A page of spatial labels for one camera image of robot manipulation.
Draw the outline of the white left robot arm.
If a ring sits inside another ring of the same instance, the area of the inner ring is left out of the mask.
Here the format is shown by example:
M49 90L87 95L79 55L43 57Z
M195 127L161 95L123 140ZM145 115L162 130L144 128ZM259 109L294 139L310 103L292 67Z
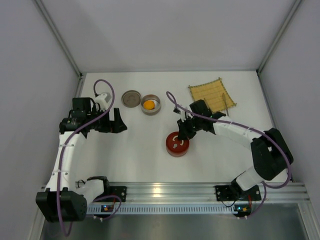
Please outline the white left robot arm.
M112 194L106 176L89 177L76 187L76 170L88 133L118 134L128 128L120 109L113 109L110 119L107 101L97 97L76 97L68 117L59 124L59 146L51 177L44 191L36 194L35 202L50 223L80 222L85 219L88 205Z

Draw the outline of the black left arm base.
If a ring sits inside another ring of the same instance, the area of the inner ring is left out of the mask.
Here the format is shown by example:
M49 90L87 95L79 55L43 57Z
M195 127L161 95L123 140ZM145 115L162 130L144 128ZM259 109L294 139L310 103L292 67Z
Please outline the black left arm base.
M108 192L104 192L99 195L95 202L126 202L127 199L127 187L124 185L111 186Z

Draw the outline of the orange round food ball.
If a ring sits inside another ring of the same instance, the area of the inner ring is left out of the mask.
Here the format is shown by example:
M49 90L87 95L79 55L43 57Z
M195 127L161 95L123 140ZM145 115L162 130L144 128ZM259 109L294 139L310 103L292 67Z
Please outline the orange round food ball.
M143 103L143 108L145 110L153 110L155 108L156 104L155 102L152 100L152 99L149 99L149 100L146 100L144 103Z

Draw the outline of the grey-banded steel bowl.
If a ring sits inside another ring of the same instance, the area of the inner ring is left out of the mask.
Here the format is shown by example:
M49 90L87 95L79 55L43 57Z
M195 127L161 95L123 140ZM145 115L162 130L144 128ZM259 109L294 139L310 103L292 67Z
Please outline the grey-banded steel bowl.
M142 97L141 110L145 115L154 116L161 110L161 100L157 95L147 94Z

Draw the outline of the red round lid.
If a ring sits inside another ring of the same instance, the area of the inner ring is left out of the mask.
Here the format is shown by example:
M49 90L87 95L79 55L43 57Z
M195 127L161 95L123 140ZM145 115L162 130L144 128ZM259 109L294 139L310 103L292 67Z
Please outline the red round lid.
M166 149L173 149L175 151L189 149L190 141L189 140L179 140L178 132L170 133L165 140Z

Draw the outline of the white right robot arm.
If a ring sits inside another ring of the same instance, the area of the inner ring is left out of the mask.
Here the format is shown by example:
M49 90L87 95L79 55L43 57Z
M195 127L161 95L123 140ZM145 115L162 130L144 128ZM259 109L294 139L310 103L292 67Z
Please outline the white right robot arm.
M236 198L264 181L271 181L289 168L294 159L282 134L276 128L257 130L232 121L225 113L212 112L204 100L190 105L190 110L175 105L173 111L180 115L177 121L178 138L192 139L197 132L205 131L226 137L251 152L252 166L230 183L230 191Z

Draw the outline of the steel serving tongs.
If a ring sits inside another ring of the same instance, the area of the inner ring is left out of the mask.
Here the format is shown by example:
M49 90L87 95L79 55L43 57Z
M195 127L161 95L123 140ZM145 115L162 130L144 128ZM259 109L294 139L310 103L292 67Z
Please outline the steel serving tongs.
M224 93L207 96L204 101L213 113L225 111L226 115L229 116L229 106Z

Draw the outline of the red-banded steel bowl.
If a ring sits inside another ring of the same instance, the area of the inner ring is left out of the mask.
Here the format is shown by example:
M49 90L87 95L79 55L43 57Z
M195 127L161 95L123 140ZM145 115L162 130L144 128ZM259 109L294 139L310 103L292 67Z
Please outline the red-banded steel bowl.
M189 149L186 148L183 150L174 150L171 148L167 148L166 150L171 156L178 158L178 157L184 156L188 152Z

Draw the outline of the grey round lid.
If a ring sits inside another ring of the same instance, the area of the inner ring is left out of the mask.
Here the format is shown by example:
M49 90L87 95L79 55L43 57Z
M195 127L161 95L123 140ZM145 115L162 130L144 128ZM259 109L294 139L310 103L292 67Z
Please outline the grey round lid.
M121 101L127 108L135 108L141 103L141 94L136 90L128 90L123 93Z

